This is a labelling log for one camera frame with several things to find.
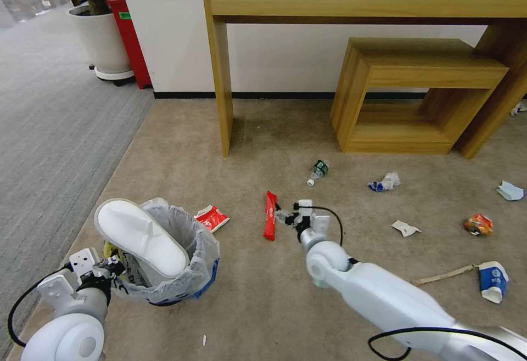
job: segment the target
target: trash can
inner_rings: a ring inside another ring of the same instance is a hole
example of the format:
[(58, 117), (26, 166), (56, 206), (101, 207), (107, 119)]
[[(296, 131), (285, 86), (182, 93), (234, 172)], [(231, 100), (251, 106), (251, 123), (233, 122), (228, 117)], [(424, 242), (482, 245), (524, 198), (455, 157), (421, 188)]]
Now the trash can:
[[(113, 293), (124, 299), (144, 300), (156, 306), (169, 306), (184, 299), (198, 299), (215, 281), (220, 244), (200, 222), (180, 207), (154, 198), (140, 205), (187, 252), (190, 264), (177, 277), (159, 279), (155, 272), (141, 269), (131, 254), (119, 250), (126, 273), (113, 280)], [(114, 253), (106, 242), (104, 256)]]
[(136, 30), (133, 27), (132, 18), (126, 5), (126, 0), (106, 0), (111, 11), (114, 13), (119, 33), (121, 33), (122, 42), (125, 45), (130, 65), (136, 77), (137, 85), (140, 89), (152, 85), (150, 75), (148, 74), (147, 64), (144, 61), (143, 52), (137, 39)]

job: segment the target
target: white wall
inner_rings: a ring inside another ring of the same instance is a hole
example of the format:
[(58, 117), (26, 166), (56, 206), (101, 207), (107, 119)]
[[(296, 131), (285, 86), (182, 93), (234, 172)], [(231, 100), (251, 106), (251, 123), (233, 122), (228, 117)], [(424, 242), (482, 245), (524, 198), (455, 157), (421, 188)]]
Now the white wall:
[[(213, 91), (203, 0), (126, 1), (154, 90)], [(484, 26), (228, 25), (232, 89), (334, 91), (350, 36), (459, 37), (475, 45), (484, 30)]]

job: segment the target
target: wooden table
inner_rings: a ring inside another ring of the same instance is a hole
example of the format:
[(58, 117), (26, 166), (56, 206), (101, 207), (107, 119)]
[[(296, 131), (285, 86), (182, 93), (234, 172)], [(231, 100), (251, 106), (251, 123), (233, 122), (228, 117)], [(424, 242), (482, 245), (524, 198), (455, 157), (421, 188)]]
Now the wooden table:
[(476, 50), (510, 70), (456, 143), (466, 158), (476, 154), (527, 92), (527, 0), (204, 0), (204, 4), (224, 156), (233, 120), (227, 23), (488, 25)]

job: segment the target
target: wooden stool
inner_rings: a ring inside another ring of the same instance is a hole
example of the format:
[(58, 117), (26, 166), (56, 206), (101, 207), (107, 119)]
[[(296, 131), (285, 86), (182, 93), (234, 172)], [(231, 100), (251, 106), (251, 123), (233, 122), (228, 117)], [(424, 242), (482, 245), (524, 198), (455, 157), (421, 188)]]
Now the wooden stool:
[[(446, 154), (508, 68), (457, 39), (351, 38), (331, 109), (342, 151)], [(362, 104), (369, 87), (430, 88), (421, 104)]]

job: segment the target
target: red snack wrapper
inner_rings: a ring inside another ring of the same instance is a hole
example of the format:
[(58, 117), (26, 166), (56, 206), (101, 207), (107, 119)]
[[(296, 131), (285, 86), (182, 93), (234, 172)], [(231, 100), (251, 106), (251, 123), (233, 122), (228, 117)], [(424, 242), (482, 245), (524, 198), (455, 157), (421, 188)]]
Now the red snack wrapper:
[(473, 215), (463, 223), (465, 229), (475, 236), (488, 236), (492, 233), (493, 222), (482, 214)]
[(225, 225), (230, 217), (224, 215), (216, 206), (209, 205), (208, 207), (200, 210), (198, 214), (194, 216), (201, 224), (207, 227), (210, 233), (214, 233), (219, 227)]
[(276, 203), (276, 195), (267, 191), (265, 194), (265, 231), (263, 237), (274, 241), (274, 205)]

